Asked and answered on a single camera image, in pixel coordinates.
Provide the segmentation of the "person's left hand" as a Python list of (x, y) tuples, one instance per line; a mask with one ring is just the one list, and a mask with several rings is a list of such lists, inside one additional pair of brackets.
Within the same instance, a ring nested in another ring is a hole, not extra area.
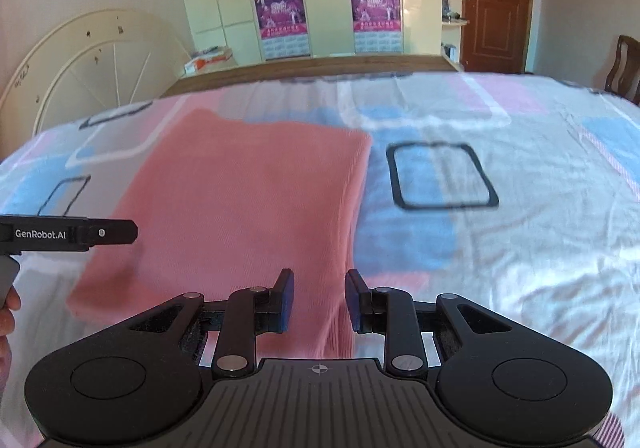
[(14, 286), (10, 287), (0, 310), (0, 387), (4, 390), (9, 379), (12, 362), (11, 346), (8, 336), (15, 330), (15, 316), (22, 307), (20, 295)]

